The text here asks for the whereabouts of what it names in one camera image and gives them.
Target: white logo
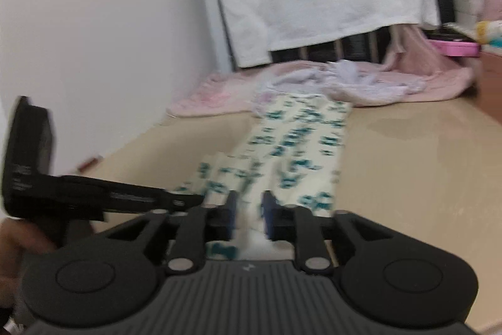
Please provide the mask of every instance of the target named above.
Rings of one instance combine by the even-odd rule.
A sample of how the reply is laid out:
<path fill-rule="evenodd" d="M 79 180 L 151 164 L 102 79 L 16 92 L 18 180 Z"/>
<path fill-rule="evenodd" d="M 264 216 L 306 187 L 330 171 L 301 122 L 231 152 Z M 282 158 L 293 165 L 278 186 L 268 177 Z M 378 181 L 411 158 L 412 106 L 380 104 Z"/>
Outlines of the white logo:
<path fill-rule="evenodd" d="M 248 273 L 252 270 L 255 269 L 256 266 L 254 264 L 248 264 L 247 266 L 243 267 L 244 271 L 247 271 Z"/>

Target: pink box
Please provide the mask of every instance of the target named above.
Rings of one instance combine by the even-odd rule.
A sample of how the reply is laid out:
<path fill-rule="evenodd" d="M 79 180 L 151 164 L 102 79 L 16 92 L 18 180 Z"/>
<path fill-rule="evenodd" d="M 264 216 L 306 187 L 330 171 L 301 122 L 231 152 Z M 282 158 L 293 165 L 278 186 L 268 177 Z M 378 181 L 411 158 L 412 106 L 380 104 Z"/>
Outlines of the pink box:
<path fill-rule="evenodd" d="M 479 57 L 481 49 L 471 41 L 429 41 L 442 55 L 450 57 Z"/>

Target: white wall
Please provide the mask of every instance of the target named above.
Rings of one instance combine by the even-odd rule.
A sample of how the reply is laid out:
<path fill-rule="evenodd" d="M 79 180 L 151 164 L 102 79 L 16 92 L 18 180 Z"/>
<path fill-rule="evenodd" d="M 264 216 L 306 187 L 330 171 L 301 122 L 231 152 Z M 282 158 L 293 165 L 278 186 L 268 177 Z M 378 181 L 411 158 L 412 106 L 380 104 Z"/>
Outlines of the white wall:
<path fill-rule="evenodd" d="M 213 49 L 204 0 L 0 0 L 0 97 L 52 110 L 57 173 L 159 120 Z"/>

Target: white crumpled cloth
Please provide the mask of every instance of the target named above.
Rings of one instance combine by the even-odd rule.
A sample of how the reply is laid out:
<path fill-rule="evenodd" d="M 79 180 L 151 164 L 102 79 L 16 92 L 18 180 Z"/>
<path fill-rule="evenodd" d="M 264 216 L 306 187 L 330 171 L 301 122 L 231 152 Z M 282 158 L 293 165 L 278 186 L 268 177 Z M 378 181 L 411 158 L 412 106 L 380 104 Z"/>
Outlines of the white crumpled cloth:
<path fill-rule="evenodd" d="M 425 86 L 419 76 L 400 83 L 383 82 L 377 79 L 377 73 L 362 72 L 354 62 L 339 60 L 330 62 L 324 70 L 298 70 L 263 84 L 257 90 L 254 110 L 263 115 L 268 101 L 280 94 L 323 94 L 356 107 L 387 105 L 421 92 Z"/>

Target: patterned fabric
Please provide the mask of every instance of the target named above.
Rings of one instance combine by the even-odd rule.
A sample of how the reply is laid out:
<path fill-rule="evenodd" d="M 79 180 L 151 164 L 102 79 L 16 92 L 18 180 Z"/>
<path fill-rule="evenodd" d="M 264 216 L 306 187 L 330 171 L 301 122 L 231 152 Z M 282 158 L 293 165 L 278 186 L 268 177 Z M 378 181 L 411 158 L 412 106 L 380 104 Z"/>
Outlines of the patterned fabric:
<path fill-rule="evenodd" d="M 263 231 L 262 193 L 278 201 L 305 206 L 317 216 L 330 216 L 350 104 L 324 96 L 282 95 L 262 121 L 231 154 L 206 157 L 178 193 L 205 194 L 206 203 L 221 205 L 230 190 L 239 195 L 238 231 L 230 247 L 246 247 L 247 228 Z M 228 243 L 210 244 L 218 257 L 239 257 Z"/>

